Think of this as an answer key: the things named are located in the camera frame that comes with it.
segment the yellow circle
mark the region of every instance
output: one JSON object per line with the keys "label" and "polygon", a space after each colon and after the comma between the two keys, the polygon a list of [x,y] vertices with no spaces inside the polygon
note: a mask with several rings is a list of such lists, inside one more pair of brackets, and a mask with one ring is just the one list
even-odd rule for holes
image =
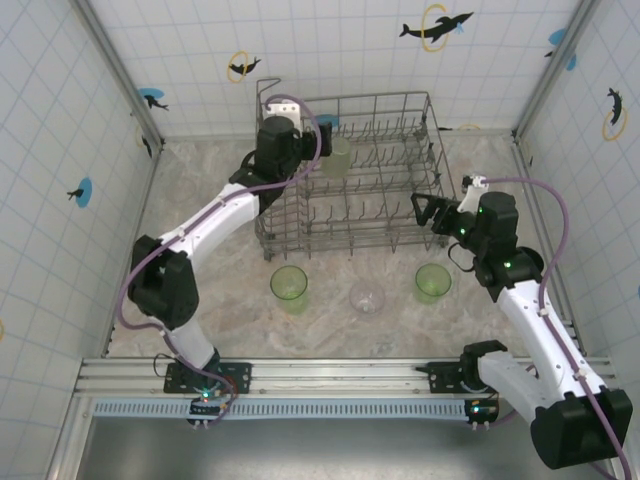
{"label": "yellow circle", "polygon": [[[232,72],[231,64],[233,64],[233,61],[236,58],[238,58],[240,55],[244,56],[244,69],[242,70],[242,76],[238,80],[234,80],[233,78],[231,78],[231,72]],[[231,57],[231,60],[229,60],[229,65],[227,65],[227,78],[231,83],[240,83],[242,79],[247,75],[248,68],[249,68],[249,54],[244,50],[240,50],[239,52],[234,53],[233,57]]]}
{"label": "yellow circle", "polygon": [[434,3],[433,5],[429,5],[427,9],[424,11],[424,15],[422,15],[422,23],[420,24],[420,38],[422,39],[422,48],[424,49],[425,52],[429,52],[429,53],[439,52],[447,45],[447,41],[449,40],[449,34],[447,33],[444,36],[444,42],[442,42],[442,45],[440,45],[438,48],[433,48],[433,49],[429,48],[427,44],[424,43],[424,21],[427,19],[427,15],[429,15],[429,12],[434,8],[439,8],[444,13],[447,13],[446,8],[444,8],[439,3]]}
{"label": "yellow circle", "polygon": [[136,132],[134,135],[136,136],[136,145],[138,145],[138,148],[144,147],[142,144],[142,132],[140,131],[140,125],[136,125]]}
{"label": "yellow circle", "polygon": [[620,131],[616,133],[613,137],[607,137],[607,124],[609,123],[609,119],[613,116],[613,112],[607,113],[607,116],[604,117],[604,122],[602,124],[602,138],[604,138],[607,142],[613,142],[614,140],[617,140],[618,137],[622,135],[622,132],[624,132],[624,129],[627,128],[627,120],[629,120],[629,114],[627,113],[627,109],[622,107],[622,113],[624,113],[624,120],[622,122],[622,127],[620,128]]}

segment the white tile wall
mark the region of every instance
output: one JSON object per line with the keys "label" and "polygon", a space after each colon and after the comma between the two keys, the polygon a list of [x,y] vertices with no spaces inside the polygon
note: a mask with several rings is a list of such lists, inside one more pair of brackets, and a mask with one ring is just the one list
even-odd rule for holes
{"label": "white tile wall", "polygon": [[[561,261],[575,319],[588,353],[610,355],[619,380],[640,411],[640,14],[635,0],[605,2],[577,48],[578,63],[563,72],[528,141],[540,153],[533,173],[549,175],[570,200],[569,251],[573,271]],[[619,133],[603,138],[613,107],[609,88],[619,90]],[[564,186],[568,166],[576,191]],[[553,217],[550,209],[547,217]],[[638,413],[630,438],[640,438]],[[640,465],[640,445],[626,450]]]}
{"label": "white tile wall", "polygon": [[[163,135],[176,136],[252,133],[254,82],[268,76],[303,97],[428,90],[441,126],[511,128],[549,63],[549,36],[578,2],[441,2],[446,13],[430,13],[425,28],[443,15],[473,16],[436,53],[399,37],[403,23],[421,27],[426,0],[92,3],[136,85],[165,93],[170,111],[151,112]],[[233,84],[227,67],[240,50],[261,61]]]}
{"label": "white tile wall", "polygon": [[111,320],[152,166],[129,111],[67,0],[2,2],[0,478],[43,478]]}

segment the dish rack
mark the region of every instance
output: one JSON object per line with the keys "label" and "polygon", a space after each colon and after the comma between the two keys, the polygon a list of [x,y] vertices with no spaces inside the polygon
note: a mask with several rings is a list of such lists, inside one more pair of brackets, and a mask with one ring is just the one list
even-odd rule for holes
{"label": "dish rack", "polygon": [[[262,96],[278,83],[257,82],[256,129],[263,122]],[[395,253],[400,245],[445,246],[447,237],[433,234],[429,223],[417,225],[410,199],[414,192],[456,198],[429,94],[344,95],[305,103],[316,116],[337,118],[333,137],[351,143],[351,167],[344,178],[332,179],[318,165],[256,219],[265,260],[278,254],[286,259],[292,252],[311,257],[327,250],[353,255],[358,248],[386,246]],[[309,118],[303,116],[302,125],[311,129]]]}

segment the light green cup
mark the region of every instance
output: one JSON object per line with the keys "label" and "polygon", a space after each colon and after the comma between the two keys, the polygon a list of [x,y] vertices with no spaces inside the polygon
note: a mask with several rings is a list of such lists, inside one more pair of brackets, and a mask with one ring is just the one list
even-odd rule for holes
{"label": "light green cup", "polygon": [[291,315],[300,315],[307,308],[307,275],[293,265],[279,268],[271,276],[271,291],[278,305]]}
{"label": "light green cup", "polygon": [[351,144],[349,140],[336,137],[331,140],[331,155],[323,157],[320,170],[329,178],[342,178],[351,167]]}
{"label": "light green cup", "polygon": [[413,294],[420,303],[431,305],[451,288],[451,275],[442,265],[427,263],[418,269]]}

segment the marble floor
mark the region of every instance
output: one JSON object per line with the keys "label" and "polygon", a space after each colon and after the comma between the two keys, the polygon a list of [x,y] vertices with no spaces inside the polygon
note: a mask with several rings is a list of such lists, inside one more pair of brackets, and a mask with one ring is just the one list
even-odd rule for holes
{"label": "marble floor", "polygon": [[[444,138],[454,183],[465,173],[487,177],[515,176],[511,138],[450,136]],[[252,141],[168,144],[151,188],[140,234],[158,236],[175,228],[218,194],[239,167]],[[533,221],[520,185],[500,185],[516,197],[521,245],[538,249]],[[471,256],[456,250],[462,265]],[[453,278],[445,298],[427,306],[416,302],[412,285],[423,264],[444,265]],[[276,304],[269,288],[272,273],[294,264],[309,278],[309,306],[290,316]],[[461,272],[433,246],[400,246],[263,259],[253,224],[232,234],[197,272],[200,324],[224,357],[452,357],[464,345],[488,339],[502,341],[515,355],[526,355],[522,339],[471,273]],[[349,303],[358,279],[373,279],[386,294],[384,309],[359,314]],[[143,320],[132,304],[133,322]],[[166,352],[155,331],[128,331],[116,325],[109,356],[153,356]]]}

